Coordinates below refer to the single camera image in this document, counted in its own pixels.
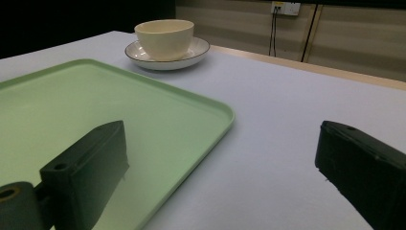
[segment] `gripper screw hole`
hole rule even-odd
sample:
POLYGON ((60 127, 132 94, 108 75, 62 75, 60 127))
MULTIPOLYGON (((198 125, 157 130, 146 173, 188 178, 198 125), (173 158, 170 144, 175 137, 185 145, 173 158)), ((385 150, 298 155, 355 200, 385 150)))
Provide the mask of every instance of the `gripper screw hole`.
POLYGON ((7 198, 8 196, 12 196, 15 193, 14 189, 7 189, 0 193, 0 199, 7 198))
POLYGON ((67 165, 66 164, 57 164, 55 167, 54 167, 54 169, 55 170, 63 170, 63 169, 65 169, 67 167, 67 165))

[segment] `table edge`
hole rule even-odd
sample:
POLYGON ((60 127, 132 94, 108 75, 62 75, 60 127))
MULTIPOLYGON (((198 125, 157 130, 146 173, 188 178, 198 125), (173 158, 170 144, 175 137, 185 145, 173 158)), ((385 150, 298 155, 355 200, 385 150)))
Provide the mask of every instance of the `table edge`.
POLYGON ((220 52, 220 53, 228 54, 228 55, 233 55, 233 56, 237 56, 237 57, 241 57, 241 58, 249 58, 249 59, 258 60, 258 61, 271 63, 271 64, 278 64, 278 65, 285 66, 285 67, 305 70, 305 71, 309 71, 309 72, 313 72, 313 73, 317 73, 317 74, 329 75, 329 76, 336 77, 336 78, 352 80, 352 81, 360 81, 360 82, 364 82, 364 83, 370 83, 370 84, 390 87, 390 88, 394 88, 394 89, 406 90, 406 82, 403 82, 400 80, 384 79, 384 78, 380 78, 380 77, 376 77, 376 76, 359 74, 359 73, 354 73, 351 71, 339 70, 339 69, 334 69, 334 68, 329 68, 329 67, 325 67, 325 66, 309 64, 309 63, 303 63, 303 62, 294 61, 294 60, 290 60, 290 59, 283 59, 283 58, 279 58, 279 57, 269 57, 266 55, 255 54, 255 53, 251 53, 251 52, 246 52, 246 51, 241 51, 241 50, 236 50, 236 49, 231 49, 231 48, 226 48, 226 47, 220 47, 220 46, 215 46, 215 45, 211 45, 211 49, 213 49, 214 51, 220 52))

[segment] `bowl rim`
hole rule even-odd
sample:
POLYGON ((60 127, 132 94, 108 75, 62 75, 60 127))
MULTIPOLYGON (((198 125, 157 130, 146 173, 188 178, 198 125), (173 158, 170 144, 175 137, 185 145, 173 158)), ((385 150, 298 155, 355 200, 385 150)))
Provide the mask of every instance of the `bowl rim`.
POLYGON ((158 35, 158 34, 169 34, 169 33, 176 33, 176 32, 181 32, 181 31, 186 31, 194 28, 194 23, 190 20, 185 20, 185 19, 159 19, 159 20, 152 20, 152 21, 146 21, 143 23, 140 23, 134 27, 134 32, 135 33, 141 33, 141 34, 149 34, 149 35, 158 35), (140 31, 140 27, 145 26, 146 24, 156 24, 156 23, 161 23, 161 22, 186 22, 188 24, 187 27, 179 29, 179 30, 173 30, 173 31, 166 31, 166 32, 146 32, 146 31, 140 31))

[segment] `cup and saucer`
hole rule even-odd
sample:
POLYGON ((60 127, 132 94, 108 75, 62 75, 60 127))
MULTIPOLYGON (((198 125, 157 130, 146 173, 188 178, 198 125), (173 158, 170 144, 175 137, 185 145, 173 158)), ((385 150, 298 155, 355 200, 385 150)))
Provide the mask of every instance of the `cup and saucer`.
POLYGON ((208 41, 193 36, 194 23, 181 19, 148 21, 135 26, 138 40, 125 47, 137 65, 152 70, 185 68, 202 60, 208 41))

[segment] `white saucer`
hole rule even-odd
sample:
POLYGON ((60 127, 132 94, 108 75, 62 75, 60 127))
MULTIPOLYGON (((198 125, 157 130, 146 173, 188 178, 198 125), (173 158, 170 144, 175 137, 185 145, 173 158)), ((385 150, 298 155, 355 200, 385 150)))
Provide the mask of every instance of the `white saucer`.
POLYGON ((188 53, 174 61, 153 60, 144 51, 139 41, 134 41, 125 47, 125 54, 137 65, 152 70, 174 70, 196 64, 202 60, 210 49, 210 44, 204 39, 194 37, 188 53))

